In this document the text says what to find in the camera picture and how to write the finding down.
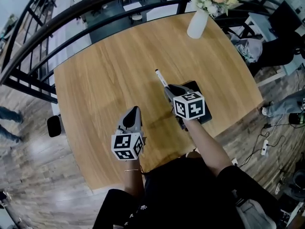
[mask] white vase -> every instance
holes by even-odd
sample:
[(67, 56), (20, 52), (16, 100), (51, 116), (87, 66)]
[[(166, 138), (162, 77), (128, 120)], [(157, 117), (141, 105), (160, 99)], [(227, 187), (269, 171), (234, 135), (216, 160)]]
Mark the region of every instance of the white vase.
[(205, 29), (208, 17), (209, 14), (206, 11), (198, 9), (187, 28), (188, 36), (194, 39), (200, 38)]

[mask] black shirt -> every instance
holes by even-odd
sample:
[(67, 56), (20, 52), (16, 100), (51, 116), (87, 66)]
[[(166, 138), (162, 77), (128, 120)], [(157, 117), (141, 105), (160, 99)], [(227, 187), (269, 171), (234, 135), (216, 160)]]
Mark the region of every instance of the black shirt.
[(249, 198), (277, 222), (277, 200), (238, 167), (216, 178), (201, 158), (181, 157), (146, 175), (145, 196), (109, 190), (93, 229), (244, 228), (235, 203)]

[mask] white cable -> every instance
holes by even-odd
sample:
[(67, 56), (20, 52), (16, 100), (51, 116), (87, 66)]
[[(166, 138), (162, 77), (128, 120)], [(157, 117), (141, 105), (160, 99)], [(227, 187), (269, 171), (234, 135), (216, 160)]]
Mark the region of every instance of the white cable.
[(268, 137), (266, 138), (266, 140), (268, 140), (268, 138), (271, 137), (271, 136), (273, 135), (273, 133), (275, 132), (275, 129), (276, 129), (277, 125), (280, 123), (280, 121), (281, 121), (281, 119), (282, 119), (283, 117), (284, 117), (284, 114), (282, 115), (282, 117), (280, 118), (280, 120), (277, 122), (277, 124), (274, 126), (271, 135), (268, 136)]

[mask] white marker pen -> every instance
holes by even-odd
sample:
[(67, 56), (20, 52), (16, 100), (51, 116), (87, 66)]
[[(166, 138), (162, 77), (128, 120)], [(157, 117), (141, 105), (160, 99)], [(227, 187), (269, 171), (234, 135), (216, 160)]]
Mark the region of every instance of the white marker pen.
[(158, 69), (156, 69), (155, 71), (160, 81), (162, 82), (163, 86), (164, 87), (168, 86), (167, 82), (164, 80), (163, 76), (161, 75), (161, 72)]

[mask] black stool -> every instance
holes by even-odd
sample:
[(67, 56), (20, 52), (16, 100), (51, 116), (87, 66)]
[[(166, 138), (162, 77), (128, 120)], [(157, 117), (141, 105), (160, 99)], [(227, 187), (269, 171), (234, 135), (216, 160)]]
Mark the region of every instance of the black stool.
[(47, 121), (47, 126), (50, 137), (55, 137), (65, 133), (60, 116), (55, 115), (49, 118)]

